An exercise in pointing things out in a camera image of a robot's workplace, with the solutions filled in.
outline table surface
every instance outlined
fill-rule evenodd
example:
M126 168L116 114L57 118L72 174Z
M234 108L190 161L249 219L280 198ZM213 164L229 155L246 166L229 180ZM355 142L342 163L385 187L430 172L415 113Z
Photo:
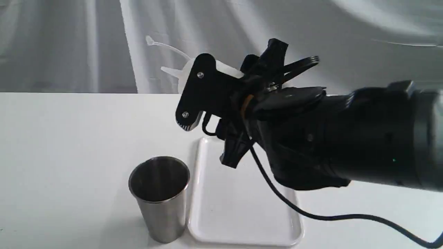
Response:
M161 245L147 235L128 177L153 156L182 159L193 172L200 129L175 122L179 95L0 93L0 248L245 248L195 241ZM352 182L297 192L323 215L368 213L429 241L443 227L443 195ZM420 248L371 221L303 218L298 249Z

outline plastic tray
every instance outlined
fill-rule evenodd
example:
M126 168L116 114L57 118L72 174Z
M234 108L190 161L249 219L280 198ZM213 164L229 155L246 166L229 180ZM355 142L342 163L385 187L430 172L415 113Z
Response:
M188 223L192 236L208 243L297 244L303 237L299 214L272 192L250 152L233 169L220 163L223 148L216 138L200 140ZM265 152L254 148L277 189L297 203L295 191L273 179Z

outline robotic arm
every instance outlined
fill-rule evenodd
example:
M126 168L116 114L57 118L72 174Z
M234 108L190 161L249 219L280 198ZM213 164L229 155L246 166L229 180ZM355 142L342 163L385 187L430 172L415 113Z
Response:
M278 183L294 190L345 187L351 180L443 191L443 106L438 91L416 90L412 81L328 96L325 87L282 85L315 66L317 56L284 65L288 45L271 39L261 56L246 56L235 78L217 70L209 54L199 55L176 110L177 123L225 141L223 165L236 168L252 145L265 151ZM206 125L220 117L215 132ZM397 224L366 214L318 216L279 197L297 212L320 220L351 218L384 223L427 248L426 242Z

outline stainless steel cup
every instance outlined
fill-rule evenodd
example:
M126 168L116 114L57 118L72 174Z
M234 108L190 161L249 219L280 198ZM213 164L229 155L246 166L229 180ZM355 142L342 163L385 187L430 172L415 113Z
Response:
M169 243L183 234L189 179L186 164L170 156L151 158L132 171L129 190L154 240Z

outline white curtain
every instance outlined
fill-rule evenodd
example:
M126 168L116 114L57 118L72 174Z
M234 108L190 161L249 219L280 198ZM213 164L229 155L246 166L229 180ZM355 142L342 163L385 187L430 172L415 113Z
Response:
M443 3L436 0L3 0L0 90L176 93L161 66L211 53L239 67L269 38L287 62L320 64L289 82L346 93L413 79L443 82Z

